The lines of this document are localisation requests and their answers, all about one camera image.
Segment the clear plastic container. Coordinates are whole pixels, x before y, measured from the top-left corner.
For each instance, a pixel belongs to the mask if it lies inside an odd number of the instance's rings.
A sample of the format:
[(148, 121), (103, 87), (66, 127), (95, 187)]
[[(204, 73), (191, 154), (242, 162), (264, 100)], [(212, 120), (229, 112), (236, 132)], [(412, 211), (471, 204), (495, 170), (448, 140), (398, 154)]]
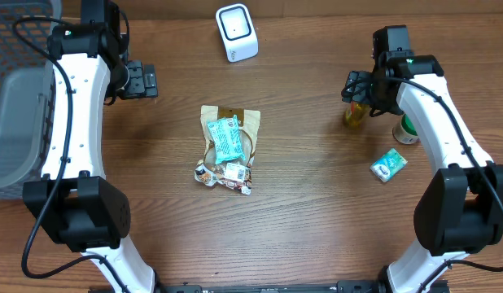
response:
[(365, 115), (369, 112), (370, 106), (351, 102), (350, 106), (345, 110), (343, 114), (343, 122), (347, 127), (357, 128), (361, 125), (365, 118)]

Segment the green lid spice jar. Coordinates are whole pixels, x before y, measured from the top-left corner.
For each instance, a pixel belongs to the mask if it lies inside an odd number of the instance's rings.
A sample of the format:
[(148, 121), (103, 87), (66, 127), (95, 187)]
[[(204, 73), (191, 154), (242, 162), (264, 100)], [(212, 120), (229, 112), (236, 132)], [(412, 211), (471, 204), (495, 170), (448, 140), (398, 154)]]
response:
[(393, 137), (401, 144), (411, 145), (419, 141), (418, 134), (410, 119), (404, 114), (392, 130)]

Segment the teal small carton box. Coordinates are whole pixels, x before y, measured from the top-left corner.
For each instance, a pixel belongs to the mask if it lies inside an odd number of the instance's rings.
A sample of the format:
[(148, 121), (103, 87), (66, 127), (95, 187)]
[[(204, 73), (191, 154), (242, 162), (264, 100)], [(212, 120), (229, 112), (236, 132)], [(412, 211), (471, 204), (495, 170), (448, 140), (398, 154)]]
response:
[(396, 149), (392, 148), (380, 159), (370, 166), (373, 174), (382, 182), (391, 180), (401, 169), (403, 169), (408, 160), (405, 159)]

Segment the brown Pantree snack packet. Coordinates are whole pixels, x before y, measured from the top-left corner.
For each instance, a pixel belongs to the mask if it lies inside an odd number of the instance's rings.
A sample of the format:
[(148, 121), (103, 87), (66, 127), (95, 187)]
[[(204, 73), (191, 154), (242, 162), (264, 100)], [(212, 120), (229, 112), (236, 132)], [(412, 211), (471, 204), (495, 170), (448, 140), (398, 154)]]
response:
[(237, 116), (238, 118), (240, 139), (246, 156), (245, 160), (235, 160), (235, 163), (239, 162), (249, 168), (253, 165), (260, 128), (260, 111), (211, 105), (203, 105), (201, 107), (200, 122), (205, 139), (205, 150), (203, 158), (199, 160), (198, 164), (206, 164), (210, 168), (215, 165), (215, 147), (207, 123), (222, 118), (232, 118), (233, 116)]

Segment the teal white snack packet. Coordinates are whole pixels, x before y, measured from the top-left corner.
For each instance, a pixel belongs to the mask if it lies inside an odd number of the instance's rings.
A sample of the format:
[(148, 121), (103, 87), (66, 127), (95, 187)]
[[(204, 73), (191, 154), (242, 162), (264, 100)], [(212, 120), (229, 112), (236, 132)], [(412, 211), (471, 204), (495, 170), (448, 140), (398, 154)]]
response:
[(236, 115), (208, 122), (207, 127), (214, 142), (216, 164), (246, 158)]

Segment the brown white snack wrapper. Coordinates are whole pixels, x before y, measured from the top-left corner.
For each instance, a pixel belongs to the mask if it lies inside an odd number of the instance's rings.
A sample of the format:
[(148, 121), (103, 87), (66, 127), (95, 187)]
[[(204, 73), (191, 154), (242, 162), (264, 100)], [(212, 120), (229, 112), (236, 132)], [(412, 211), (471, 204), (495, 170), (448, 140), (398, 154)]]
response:
[(205, 186), (221, 185), (243, 195), (250, 195), (252, 192), (252, 164), (253, 160), (247, 164), (242, 160), (231, 160), (220, 164), (216, 164), (215, 160), (204, 160), (195, 168), (194, 178)]

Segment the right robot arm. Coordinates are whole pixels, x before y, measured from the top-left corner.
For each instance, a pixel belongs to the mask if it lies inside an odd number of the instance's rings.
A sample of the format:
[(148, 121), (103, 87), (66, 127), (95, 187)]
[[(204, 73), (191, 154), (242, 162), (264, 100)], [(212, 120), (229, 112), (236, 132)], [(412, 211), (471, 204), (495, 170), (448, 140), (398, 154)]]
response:
[(475, 141), (448, 92), (433, 55), (416, 55), (404, 25), (373, 35), (374, 68), (352, 71), (346, 103), (371, 116), (405, 116), (420, 140), (433, 178), (413, 214), (416, 238), (375, 281), (340, 281), (340, 292), (446, 292), (443, 273), (469, 265), (470, 256), (503, 235), (503, 164)]

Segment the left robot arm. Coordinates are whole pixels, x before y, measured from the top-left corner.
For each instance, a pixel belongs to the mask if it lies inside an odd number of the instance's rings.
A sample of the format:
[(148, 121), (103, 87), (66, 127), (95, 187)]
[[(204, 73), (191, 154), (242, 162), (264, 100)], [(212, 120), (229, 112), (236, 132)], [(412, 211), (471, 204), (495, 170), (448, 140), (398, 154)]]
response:
[(79, 261), (92, 261), (114, 292), (160, 292), (157, 272), (129, 236), (127, 196), (106, 179), (103, 109), (117, 99), (154, 98), (155, 69), (129, 59), (129, 21), (111, 1), (84, 1), (81, 19), (56, 20), (42, 49), (53, 67), (55, 112), (38, 181), (23, 186), (25, 206)]

